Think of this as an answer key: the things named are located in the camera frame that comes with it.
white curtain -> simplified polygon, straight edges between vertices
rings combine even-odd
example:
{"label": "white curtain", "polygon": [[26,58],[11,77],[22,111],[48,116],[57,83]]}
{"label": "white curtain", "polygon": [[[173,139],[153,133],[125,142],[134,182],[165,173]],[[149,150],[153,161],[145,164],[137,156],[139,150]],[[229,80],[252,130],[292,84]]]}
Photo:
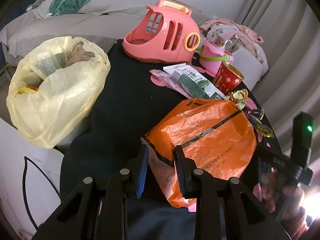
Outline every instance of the white curtain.
{"label": "white curtain", "polygon": [[[260,34],[269,71],[252,93],[264,108],[285,154],[292,119],[314,117],[311,167],[320,173],[320,23],[305,0],[249,0],[238,22]],[[320,185],[320,176],[314,181]]]}

green bucket handle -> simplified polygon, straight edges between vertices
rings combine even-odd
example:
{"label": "green bucket handle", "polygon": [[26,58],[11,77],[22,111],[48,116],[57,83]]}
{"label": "green bucket handle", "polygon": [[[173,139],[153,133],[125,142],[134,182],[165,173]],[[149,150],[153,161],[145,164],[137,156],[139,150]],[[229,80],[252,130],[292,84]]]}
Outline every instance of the green bucket handle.
{"label": "green bucket handle", "polygon": [[203,50],[204,50],[204,46],[202,46],[201,49],[199,50],[199,56],[201,59],[203,59],[205,61],[228,61],[228,60],[230,60],[230,55],[228,55],[228,54],[223,55],[221,57],[203,57],[202,56]]}

metal screw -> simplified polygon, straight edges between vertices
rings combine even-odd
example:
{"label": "metal screw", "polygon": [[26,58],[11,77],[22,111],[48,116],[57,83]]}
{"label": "metal screw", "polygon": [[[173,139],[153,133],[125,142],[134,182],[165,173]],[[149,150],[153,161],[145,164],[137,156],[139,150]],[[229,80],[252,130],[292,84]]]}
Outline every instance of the metal screw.
{"label": "metal screw", "polygon": [[120,171],[120,173],[122,174],[122,175],[127,175],[127,174],[129,174],[129,170],[128,169],[122,169],[121,171]]}
{"label": "metal screw", "polygon": [[86,177],[86,178],[83,180],[83,182],[84,182],[85,184],[90,184],[92,181],[93,181],[93,179],[92,179],[91,177]]}
{"label": "metal screw", "polygon": [[230,181],[231,181],[231,183],[233,183],[233,184],[238,184],[238,183],[240,182],[237,177],[232,177],[232,178],[230,179]]}
{"label": "metal screw", "polygon": [[202,174],[203,174],[203,170],[201,170],[201,169],[195,169],[193,172],[194,172],[196,175],[202,175]]}

black tablecloth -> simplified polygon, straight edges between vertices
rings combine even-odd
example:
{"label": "black tablecloth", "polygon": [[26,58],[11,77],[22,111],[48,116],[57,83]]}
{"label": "black tablecloth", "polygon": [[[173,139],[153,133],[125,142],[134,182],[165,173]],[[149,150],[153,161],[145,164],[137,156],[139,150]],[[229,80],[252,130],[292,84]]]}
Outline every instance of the black tablecloth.
{"label": "black tablecloth", "polygon": [[[83,178],[93,177],[99,187],[100,181],[124,168],[128,160],[138,154],[140,137],[186,99],[174,90],[154,85],[149,70],[162,69],[164,65],[140,63],[129,58],[122,49],[122,40],[111,48],[108,57],[111,70],[92,108],[91,129],[72,142],[62,162],[62,200]],[[199,65],[195,59],[192,63]],[[243,83],[237,90],[242,88],[246,88]],[[251,93],[249,97],[258,106]],[[263,123],[269,125],[266,118]],[[276,139],[268,142],[274,150],[280,150]],[[258,181],[258,167],[258,159],[254,157],[241,176],[250,189]],[[173,208],[149,168],[142,197],[128,200],[127,213],[130,240],[194,238],[195,214],[187,208]]]}

gray bedsheet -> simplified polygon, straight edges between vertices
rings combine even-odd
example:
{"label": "gray bedsheet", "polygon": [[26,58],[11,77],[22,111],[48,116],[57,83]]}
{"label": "gray bedsheet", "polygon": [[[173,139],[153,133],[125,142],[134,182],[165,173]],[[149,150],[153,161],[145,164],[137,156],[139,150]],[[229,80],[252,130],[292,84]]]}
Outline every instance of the gray bedsheet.
{"label": "gray bedsheet", "polygon": [[[146,5],[158,0],[91,0],[78,14],[46,18],[52,0],[14,19],[0,32],[6,61],[13,66],[43,41],[59,36],[83,37],[106,53],[141,22]],[[196,10],[191,17],[198,25],[210,18]]]}

